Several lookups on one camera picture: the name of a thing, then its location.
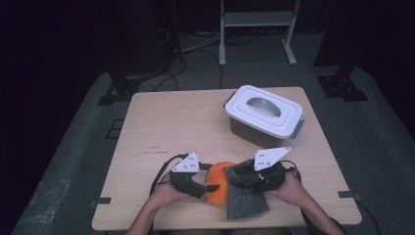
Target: metal stand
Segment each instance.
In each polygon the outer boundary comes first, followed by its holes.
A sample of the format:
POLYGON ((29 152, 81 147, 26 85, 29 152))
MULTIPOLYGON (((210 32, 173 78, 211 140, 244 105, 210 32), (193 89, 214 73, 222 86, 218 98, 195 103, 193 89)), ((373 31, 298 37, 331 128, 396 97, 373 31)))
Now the metal stand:
POLYGON ((299 13, 300 0, 296 0, 293 11, 284 12, 247 12, 247 13, 225 13, 224 1, 220 1, 220 42, 219 42, 219 64, 226 65, 225 57, 225 27, 227 26, 275 26, 287 25, 289 27, 286 39, 282 40, 284 50, 291 66, 297 64, 297 60, 291 49, 290 43, 299 13))
POLYGON ((343 98, 345 101, 367 101, 362 90, 357 89, 350 79, 355 65, 343 65, 335 75, 317 76, 328 98, 343 98))

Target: container handle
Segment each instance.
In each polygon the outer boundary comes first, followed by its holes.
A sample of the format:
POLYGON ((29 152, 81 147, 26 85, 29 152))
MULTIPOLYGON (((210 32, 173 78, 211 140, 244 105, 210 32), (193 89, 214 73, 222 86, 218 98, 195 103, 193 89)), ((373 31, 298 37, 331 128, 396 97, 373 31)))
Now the container handle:
POLYGON ((266 107, 270 111, 272 111, 272 113, 278 118, 281 115, 280 108, 278 108, 278 106, 274 105, 274 103, 270 102, 269 100, 265 98, 254 97, 254 98, 251 98, 249 101, 247 101, 247 104, 248 105, 261 105, 263 107, 266 107))

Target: human hand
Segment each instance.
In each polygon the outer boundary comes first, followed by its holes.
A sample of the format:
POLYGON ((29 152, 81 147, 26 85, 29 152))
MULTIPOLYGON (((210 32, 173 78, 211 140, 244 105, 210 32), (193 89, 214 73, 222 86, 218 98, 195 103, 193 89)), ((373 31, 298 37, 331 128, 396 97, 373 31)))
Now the human hand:
POLYGON ((177 202, 180 199, 190 198, 191 196, 177 191, 170 183, 170 174, 166 173, 162 176, 158 186, 152 195, 150 195, 149 202, 155 207, 161 208, 177 202))
POLYGON ((267 193, 281 199, 285 203, 300 208, 314 202, 314 199, 302 187, 297 177, 290 171, 286 173, 285 181, 279 189, 268 191, 267 193))

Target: container lid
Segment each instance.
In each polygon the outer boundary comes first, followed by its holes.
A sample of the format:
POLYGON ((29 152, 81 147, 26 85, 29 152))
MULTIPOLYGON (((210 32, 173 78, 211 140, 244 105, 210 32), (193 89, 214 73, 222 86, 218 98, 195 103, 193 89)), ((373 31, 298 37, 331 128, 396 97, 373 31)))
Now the container lid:
POLYGON ((225 110, 229 117, 280 139, 294 138, 302 125, 299 104, 250 85, 240 87, 225 110))

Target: gray cloth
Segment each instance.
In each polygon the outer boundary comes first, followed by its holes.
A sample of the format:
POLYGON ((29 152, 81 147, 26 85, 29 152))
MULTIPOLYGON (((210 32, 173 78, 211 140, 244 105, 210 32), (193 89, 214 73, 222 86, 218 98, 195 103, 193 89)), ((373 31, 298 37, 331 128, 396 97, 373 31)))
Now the gray cloth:
MULTIPOLYGON (((249 161, 245 161, 235 166, 246 165, 249 161)), ((228 220, 241 220, 252 217, 261 216, 263 213, 269 211, 269 206, 266 203, 265 195, 263 193, 254 193, 243 185, 242 178, 235 173, 233 167, 226 167, 226 178, 229 182, 228 187, 228 220)))

